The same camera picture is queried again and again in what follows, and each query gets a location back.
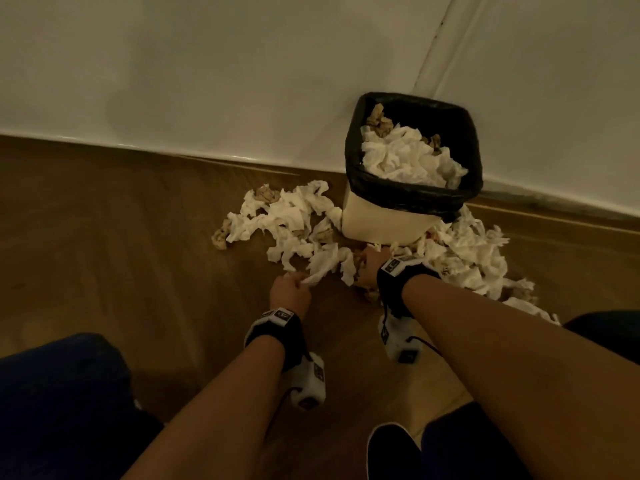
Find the white wall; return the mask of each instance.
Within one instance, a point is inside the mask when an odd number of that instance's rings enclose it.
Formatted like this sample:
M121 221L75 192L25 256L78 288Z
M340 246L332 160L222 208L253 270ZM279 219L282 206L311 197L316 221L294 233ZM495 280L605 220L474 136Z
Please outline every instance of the white wall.
M449 0L0 0L0 133L344 170Z
M454 4L417 92L469 109L487 182L640 216L640 0Z

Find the black shoe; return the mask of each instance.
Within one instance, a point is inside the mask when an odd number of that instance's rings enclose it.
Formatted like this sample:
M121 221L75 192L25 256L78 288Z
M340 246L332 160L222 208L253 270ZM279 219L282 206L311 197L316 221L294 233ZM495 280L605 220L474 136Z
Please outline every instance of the black shoe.
M416 480L420 448L398 423L376 426L367 443L368 480Z

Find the black trash bag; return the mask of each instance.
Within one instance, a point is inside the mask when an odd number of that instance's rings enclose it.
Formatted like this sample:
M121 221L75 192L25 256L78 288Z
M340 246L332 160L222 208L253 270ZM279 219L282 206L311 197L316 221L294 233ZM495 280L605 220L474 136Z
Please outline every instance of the black trash bag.
M376 177L362 166L362 134L373 107L382 103L394 125L420 130L428 138L440 135L441 145L451 157L469 170L460 187L443 189L430 185L403 184ZM351 191L380 207L416 214L433 214L445 222L455 219L464 202L482 190L482 163L476 127L466 109L417 96L396 93L367 93L358 99L344 144L344 158Z

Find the black cable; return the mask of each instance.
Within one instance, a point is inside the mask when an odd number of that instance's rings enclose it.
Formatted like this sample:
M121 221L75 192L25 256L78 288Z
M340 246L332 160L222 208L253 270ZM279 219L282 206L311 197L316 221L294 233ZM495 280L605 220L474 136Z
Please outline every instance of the black cable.
M288 396L293 392L293 391L298 391L298 392L302 392L302 387L290 387L287 389L287 391L282 395L282 397L280 398L280 402L278 403L278 407L276 408L276 411L273 413L273 416L271 416L271 421L269 421L269 425L267 426L267 432L264 434L264 437L266 438L269 435L269 432L271 430L271 427L273 426L274 421L276 421L276 416L278 415L278 413L280 412L280 409L282 408L282 405L284 404L284 401L288 398Z
M433 350L434 352L436 352L436 354L438 354L440 357L442 357L442 354L440 353L440 351L432 346L430 343L428 343L425 339L421 339L420 337L417 337L416 335L412 335L411 337L409 337L408 339L406 339L406 342L409 343L412 340L419 340L420 342L422 342L424 345L426 345L428 348L430 348L431 350Z

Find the black wristband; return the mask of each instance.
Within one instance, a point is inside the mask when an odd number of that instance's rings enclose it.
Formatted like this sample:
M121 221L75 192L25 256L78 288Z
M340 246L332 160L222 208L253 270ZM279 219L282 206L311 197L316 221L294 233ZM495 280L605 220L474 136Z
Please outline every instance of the black wristband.
M414 256L391 258L380 266L377 275L380 299L396 318L413 318L409 309L404 306L402 289L407 281L418 274L428 274L440 278L436 270L425 266L421 258Z
M302 356L310 359L302 333L302 322L299 316L286 308L270 310L253 322L244 338L246 348L254 339L261 335L270 335L277 339L285 350L283 372L286 372L302 362Z

